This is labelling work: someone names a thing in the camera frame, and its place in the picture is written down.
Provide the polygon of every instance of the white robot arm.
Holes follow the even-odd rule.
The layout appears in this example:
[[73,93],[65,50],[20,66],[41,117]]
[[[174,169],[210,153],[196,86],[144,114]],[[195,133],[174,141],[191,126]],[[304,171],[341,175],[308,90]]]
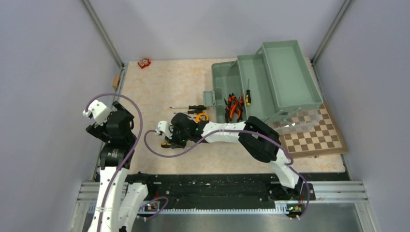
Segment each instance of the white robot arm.
[[295,188],[299,176],[287,165],[289,161],[283,150],[264,139],[255,138],[251,134],[232,132],[234,130],[255,131],[280,144],[279,135],[255,117],[249,117],[247,121],[238,123],[214,123],[210,121],[196,123],[187,115],[179,113],[172,118],[171,123],[161,121],[156,128],[158,135],[165,134],[165,140],[171,148],[184,148],[187,140],[197,142],[204,137],[206,143],[241,143],[255,159],[269,164],[272,171],[278,176],[281,185],[291,189]]
[[97,207],[89,232],[130,232],[143,200],[148,195],[148,188],[144,181],[129,184],[124,200],[121,203],[125,178],[128,175],[131,158],[118,171],[114,180],[111,178],[117,171],[119,164],[135,142],[132,133],[133,115],[121,104],[114,102],[117,109],[112,111],[104,103],[94,100],[88,111],[83,115],[95,120],[87,127],[87,132],[105,142],[100,152],[100,189]]

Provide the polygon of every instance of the pliers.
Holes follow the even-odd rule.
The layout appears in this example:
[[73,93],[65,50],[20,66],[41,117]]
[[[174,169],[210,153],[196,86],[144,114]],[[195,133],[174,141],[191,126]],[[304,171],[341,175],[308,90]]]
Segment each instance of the pliers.
[[228,100],[226,101],[226,99],[223,99],[225,101],[225,122],[228,123],[229,122],[229,118],[230,118],[230,114],[231,114],[231,106],[232,106],[232,95],[229,94],[228,96]]
[[234,93],[229,94],[228,100],[225,101],[226,107],[225,107],[225,122],[229,123],[232,122],[234,119],[234,114],[238,114],[238,118],[236,122],[242,121],[242,113],[243,113],[243,95],[239,97],[239,100],[236,98]]

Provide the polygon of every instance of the toolbox tray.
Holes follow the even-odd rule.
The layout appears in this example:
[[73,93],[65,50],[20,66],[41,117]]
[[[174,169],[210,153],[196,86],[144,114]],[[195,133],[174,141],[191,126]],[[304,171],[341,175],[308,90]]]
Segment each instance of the toolbox tray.
[[323,104],[297,40],[263,42],[260,50],[277,110],[318,109]]
[[267,79],[262,54],[238,56],[239,73],[242,83],[242,92],[250,90],[251,104],[245,105],[248,116],[255,116],[266,122],[276,114],[270,84]]
[[245,96],[247,89],[251,104],[244,105],[243,120],[255,116],[265,123],[286,121],[323,103],[297,40],[264,42],[256,54],[213,64],[212,81],[213,90],[204,92],[204,105],[215,106],[218,123],[225,123],[224,98],[230,93]]
[[[236,61],[216,63],[212,65],[213,91],[204,92],[204,105],[215,106],[216,120],[225,123],[225,101],[228,95],[234,93],[237,97],[242,94],[239,67]],[[237,114],[234,114],[233,123],[236,122]],[[242,118],[247,119],[246,112]]]

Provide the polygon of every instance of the screwdriver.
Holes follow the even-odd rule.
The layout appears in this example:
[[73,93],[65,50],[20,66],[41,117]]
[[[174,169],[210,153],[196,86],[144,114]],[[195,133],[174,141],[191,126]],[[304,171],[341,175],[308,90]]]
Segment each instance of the screwdriver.
[[250,106],[250,89],[249,89],[249,79],[248,79],[248,89],[246,90],[245,96],[246,105]]
[[206,110],[204,105],[189,105],[188,107],[171,106],[171,109]]
[[183,114],[188,114],[188,115],[197,115],[203,113],[203,110],[188,110],[187,112],[181,112]]

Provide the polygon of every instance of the chessboard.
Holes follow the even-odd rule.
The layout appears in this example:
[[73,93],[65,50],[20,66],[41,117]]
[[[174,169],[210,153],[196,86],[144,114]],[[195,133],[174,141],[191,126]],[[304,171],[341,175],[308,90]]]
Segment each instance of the chessboard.
[[[348,151],[327,103],[324,102],[317,111],[320,117],[319,123],[309,132],[284,134],[279,138],[282,145],[295,158],[342,154]],[[293,121],[305,120],[303,117],[309,115],[295,117]]]

